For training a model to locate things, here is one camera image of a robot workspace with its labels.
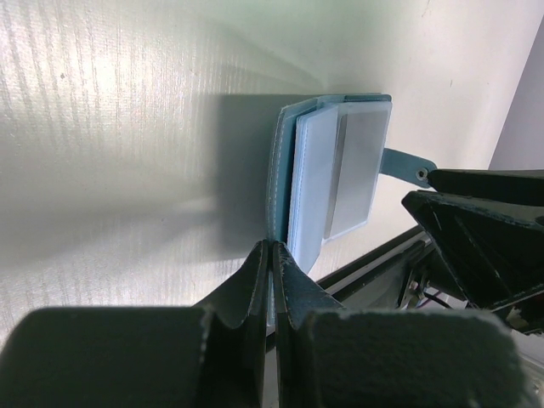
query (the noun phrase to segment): wallet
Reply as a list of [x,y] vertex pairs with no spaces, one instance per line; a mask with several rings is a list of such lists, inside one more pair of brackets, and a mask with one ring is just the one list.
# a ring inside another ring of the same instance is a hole
[[432,161],[385,149],[386,94],[324,95],[284,107],[272,142],[267,236],[308,273],[320,249],[366,224],[379,173],[428,188]]

